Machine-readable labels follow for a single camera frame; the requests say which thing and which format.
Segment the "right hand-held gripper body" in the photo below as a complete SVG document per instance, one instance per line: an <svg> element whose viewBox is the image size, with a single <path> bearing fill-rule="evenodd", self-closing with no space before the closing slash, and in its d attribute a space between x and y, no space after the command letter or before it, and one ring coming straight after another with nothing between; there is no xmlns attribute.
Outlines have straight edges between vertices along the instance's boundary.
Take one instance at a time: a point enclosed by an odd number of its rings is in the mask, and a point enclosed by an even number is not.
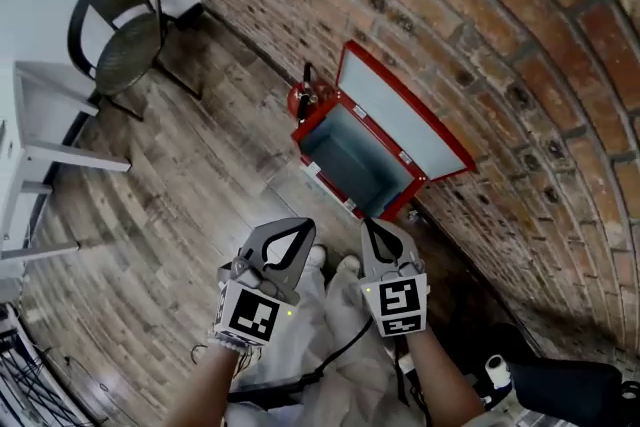
<svg viewBox="0 0 640 427"><path fill-rule="evenodd" d="M379 278L367 278L360 290L382 337L395 337L427 328L430 286L424 266L401 264Z"/></svg>

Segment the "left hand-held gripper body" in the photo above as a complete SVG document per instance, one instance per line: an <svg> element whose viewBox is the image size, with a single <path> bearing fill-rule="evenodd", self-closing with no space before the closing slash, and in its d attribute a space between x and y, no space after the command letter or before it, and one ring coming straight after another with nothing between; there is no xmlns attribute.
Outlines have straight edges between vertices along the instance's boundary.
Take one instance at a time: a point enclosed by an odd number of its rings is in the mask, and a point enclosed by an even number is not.
<svg viewBox="0 0 640 427"><path fill-rule="evenodd" d="M235 258L219 271L224 285L213 333L250 347L268 345L295 316L299 295L286 294L243 258Z"/></svg>

